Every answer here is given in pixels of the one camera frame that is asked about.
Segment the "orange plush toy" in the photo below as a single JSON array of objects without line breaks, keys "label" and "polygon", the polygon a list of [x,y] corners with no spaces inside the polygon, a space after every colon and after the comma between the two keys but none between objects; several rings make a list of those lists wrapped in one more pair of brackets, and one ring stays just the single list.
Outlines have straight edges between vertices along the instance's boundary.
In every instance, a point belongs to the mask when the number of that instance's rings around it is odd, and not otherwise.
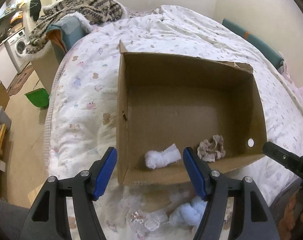
[{"label": "orange plush toy", "polygon": [[280,239],[303,239],[303,190],[289,198],[277,229]]}]

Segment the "teal cushion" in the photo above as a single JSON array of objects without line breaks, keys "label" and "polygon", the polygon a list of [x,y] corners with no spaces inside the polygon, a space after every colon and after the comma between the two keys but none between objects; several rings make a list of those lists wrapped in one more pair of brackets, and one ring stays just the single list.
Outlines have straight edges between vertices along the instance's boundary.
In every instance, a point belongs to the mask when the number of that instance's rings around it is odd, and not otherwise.
[{"label": "teal cushion", "polygon": [[75,16],[50,24],[46,30],[46,38],[51,42],[59,63],[73,45],[86,34],[80,20]]}]

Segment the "white kitchen cabinet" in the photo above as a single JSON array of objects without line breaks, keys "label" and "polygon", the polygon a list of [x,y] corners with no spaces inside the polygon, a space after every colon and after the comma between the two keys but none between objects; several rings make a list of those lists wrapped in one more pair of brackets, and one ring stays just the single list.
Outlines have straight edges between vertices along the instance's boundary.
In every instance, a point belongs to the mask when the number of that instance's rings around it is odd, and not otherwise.
[{"label": "white kitchen cabinet", "polygon": [[18,74],[4,44],[0,46],[0,81],[6,89]]}]

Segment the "white washing machine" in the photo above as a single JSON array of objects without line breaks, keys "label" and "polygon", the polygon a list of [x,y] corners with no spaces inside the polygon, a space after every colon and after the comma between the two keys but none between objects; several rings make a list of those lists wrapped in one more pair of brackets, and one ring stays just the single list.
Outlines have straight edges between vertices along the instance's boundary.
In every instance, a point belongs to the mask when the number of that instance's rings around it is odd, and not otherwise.
[{"label": "white washing machine", "polygon": [[27,44],[28,39],[26,37],[24,28],[14,33],[5,42],[8,55],[12,60],[18,74],[20,74],[29,63],[29,61],[23,57]]}]

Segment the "patterned floor mat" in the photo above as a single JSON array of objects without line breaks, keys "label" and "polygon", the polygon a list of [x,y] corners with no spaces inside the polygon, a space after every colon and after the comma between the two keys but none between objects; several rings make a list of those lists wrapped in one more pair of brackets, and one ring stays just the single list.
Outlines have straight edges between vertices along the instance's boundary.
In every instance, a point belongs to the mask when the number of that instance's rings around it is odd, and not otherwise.
[{"label": "patterned floor mat", "polygon": [[18,74],[14,80],[12,81],[11,85],[9,86],[7,93],[9,96],[13,96],[20,92],[25,82],[28,80],[30,75],[33,73],[34,68],[31,63],[29,63],[23,71]]}]

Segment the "white cloth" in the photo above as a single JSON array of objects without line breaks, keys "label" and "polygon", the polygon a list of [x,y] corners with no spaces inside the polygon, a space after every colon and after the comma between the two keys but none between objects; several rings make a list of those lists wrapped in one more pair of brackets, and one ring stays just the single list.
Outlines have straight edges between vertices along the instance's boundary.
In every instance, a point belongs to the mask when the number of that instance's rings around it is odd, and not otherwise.
[{"label": "white cloth", "polygon": [[169,164],[181,160],[181,154],[175,144],[172,144],[162,152],[148,151],[145,154],[145,165],[150,169],[164,168]]}]

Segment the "white patterned bed quilt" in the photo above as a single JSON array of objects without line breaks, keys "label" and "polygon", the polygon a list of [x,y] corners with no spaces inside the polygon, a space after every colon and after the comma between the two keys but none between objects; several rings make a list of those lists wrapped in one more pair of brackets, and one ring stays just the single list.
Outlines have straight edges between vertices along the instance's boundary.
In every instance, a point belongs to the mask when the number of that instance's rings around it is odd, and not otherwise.
[{"label": "white patterned bed quilt", "polygon": [[94,203],[107,239],[190,239],[185,226],[130,228],[133,212],[172,212],[194,195],[182,161],[151,170],[145,154],[197,149],[219,134],[226,154],[211,168],[251,176],[271,204],[295,175],[264,156],[263,144],[303,156],[303,99],[252,44],[195,11],[163,5],[98,27],[68,51],[45,131],[49,173],[60,179],[116,148],[117,167]]}]

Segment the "green dustpan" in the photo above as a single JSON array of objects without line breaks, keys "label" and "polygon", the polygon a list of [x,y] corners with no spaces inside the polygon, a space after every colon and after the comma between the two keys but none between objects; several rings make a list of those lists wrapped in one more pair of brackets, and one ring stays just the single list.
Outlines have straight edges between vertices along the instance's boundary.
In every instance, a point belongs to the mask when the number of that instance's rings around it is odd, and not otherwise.
[{"label": "green dustpan", "polygon": [[47,108],[49,106],[50,95],[45,88],[38,88],[25,94],[27,99],[38,108]]}]

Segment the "beige lace scrunchie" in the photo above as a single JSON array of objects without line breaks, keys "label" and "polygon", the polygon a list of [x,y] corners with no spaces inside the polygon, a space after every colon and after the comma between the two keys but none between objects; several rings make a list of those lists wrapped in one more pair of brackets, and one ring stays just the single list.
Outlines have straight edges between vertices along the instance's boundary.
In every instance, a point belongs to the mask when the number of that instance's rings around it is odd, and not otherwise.
[{"label": "beige lace scrunchie", "polygon": [[224,158],[226,151],[224,149],[224,138],[222,135],[213,135],[210,139],[205,139],[197,148],[198,157],[207,163],[215,162]]}]

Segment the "patterned knit blanket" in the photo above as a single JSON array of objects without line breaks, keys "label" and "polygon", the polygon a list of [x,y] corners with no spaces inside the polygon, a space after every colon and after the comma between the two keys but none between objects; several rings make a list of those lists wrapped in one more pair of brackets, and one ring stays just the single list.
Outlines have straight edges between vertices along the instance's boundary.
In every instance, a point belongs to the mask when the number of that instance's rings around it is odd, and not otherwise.
[{"label": "patterned knit blanket", "polygon": [[75,16],[81,22],[81,27],[88,34],[94,25],[115,22],[128,17],[127,9],[116,0],[57,0],[43,7],[43,15],[36,21],[36,26],[29,34],[29,44],[23,57],[34,59],[47,50],[46,31],[51,24]]}]

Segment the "grey trash bin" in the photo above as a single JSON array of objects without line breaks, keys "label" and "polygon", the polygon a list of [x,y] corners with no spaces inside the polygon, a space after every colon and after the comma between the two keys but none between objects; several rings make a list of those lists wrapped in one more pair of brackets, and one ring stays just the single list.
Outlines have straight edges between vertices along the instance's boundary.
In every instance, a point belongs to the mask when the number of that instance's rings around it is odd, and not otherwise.
[{"label": "grey trash bin", "polygon": [[6,132],[8,132],[11,128],[12,120],[5,113],[5,110],[2,106],[0,106],[0,125],[6,126]]}]

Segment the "teal headboard pad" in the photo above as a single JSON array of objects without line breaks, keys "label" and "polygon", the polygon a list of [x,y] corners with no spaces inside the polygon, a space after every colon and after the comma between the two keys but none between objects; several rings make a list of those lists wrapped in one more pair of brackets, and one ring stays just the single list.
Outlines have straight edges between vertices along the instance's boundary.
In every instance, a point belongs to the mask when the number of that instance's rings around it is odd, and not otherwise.
[{"label": "teal headboard pad", "polygon": [[284,59],[264,41],[251,34],[249,31],[226,18],[223,19],[222,25],[256,47],[276,69],[279,69],[283,65]]}]

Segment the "light blue plush toy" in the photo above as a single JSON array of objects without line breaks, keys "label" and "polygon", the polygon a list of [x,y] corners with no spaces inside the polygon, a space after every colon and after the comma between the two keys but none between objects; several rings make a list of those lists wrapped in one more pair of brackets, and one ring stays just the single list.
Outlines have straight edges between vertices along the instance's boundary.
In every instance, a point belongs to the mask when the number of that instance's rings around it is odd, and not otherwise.
[{"label": "light blue plush toy", "polygon": [[195,197],[190,203],[184,203],[177,207],[169,216],[171,225],[198,226],[205,212],[207,202],[200,197]]}]

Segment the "clear plastic bag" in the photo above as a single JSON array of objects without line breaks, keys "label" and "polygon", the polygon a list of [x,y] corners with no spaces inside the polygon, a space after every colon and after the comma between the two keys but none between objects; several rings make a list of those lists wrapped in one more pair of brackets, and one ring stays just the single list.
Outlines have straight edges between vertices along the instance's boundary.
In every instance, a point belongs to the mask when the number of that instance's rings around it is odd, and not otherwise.
[{"label": "clear plastic bag", "polygon": [[162,209],[154,212],[145,212],[142,210],[129,211],[126,216],[128,226],[139,233],[155,232],[164,224],[167,224],[169,218]]}]

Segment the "brown cardboard box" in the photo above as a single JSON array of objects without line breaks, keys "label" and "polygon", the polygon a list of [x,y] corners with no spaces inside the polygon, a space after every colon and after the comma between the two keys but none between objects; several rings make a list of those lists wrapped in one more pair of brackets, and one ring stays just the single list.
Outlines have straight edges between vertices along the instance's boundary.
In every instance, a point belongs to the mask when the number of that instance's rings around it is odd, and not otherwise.
[{"label": "brown cardboard box", "polygon": [[152,170],[148,151],[175,144],[180,152],[213,135],[224,138],[224,158],[211,163],[231,172],[262,158],[267,141],[263,106],[247,63],[131,52],[120,44],[117,97],[117,176],[123,185],[189,181],[182,161]]}]

